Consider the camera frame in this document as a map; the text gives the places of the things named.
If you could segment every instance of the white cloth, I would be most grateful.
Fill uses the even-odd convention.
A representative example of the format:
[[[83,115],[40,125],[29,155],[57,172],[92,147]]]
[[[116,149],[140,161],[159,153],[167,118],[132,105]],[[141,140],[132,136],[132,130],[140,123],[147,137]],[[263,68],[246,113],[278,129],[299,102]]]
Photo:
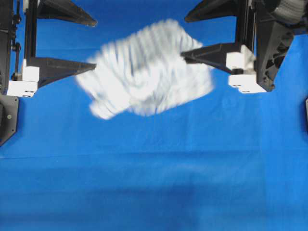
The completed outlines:
[[[125,110],[150,116],[213,89],[211,68],[186,64],[180,56],[201,46],[176,21],[163,21],[103,46],[89,59],[97,68],[77,81],[93,98],[93,114],[102,119]]]

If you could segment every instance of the blue backdrop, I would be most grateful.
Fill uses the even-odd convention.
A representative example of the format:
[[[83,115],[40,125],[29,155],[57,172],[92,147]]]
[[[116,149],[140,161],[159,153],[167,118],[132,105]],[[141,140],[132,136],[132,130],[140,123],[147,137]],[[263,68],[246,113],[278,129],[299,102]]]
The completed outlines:
[[[39,21],[38,56],[85,61],[168,18],[204,45],[234,39],[234,18],[184,23],[198,0],[74,2],[98,26]],[[0,230],[306,231],[307,58],[297,37],[273,93],[242,95],[216,70],[211,94],[152,117],[93,117],[73,77],[22,99],[0,148]]]

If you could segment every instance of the black plastic bracket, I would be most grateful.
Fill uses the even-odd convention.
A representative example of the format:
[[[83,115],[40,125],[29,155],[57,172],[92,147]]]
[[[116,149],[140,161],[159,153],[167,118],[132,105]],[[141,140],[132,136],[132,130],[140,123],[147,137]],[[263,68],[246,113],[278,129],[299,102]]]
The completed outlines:
[[[17,131],[19,100],[0,94],[0,146]]]
[[[97,24],[89,14],[70,0],[41,0],[38,6],[39,19],[59,19],[87,26]]]

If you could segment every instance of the black metal frame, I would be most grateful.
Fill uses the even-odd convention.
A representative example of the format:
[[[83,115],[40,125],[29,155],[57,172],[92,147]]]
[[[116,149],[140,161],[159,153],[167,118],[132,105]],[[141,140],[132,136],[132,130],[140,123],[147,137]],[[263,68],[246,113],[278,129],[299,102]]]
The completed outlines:
[[[226,67],[226,54],[239,52],[242,45],[254,52],[257,37],[257,83],[266,91],[275,89],[274,80],[294,36],[308,33],[307,11],[302,20],[293,25],[275,17],[262,0],[204,0],[189,12],[185,21],[197,22],[224,16],[237,17],[234,43],[217,44],[183,52],[181,55],[190,64],[204,63],[229,74],[241,74],[242,70]]]
[[[0,94],[0,147],[17,132],[19,100]]]

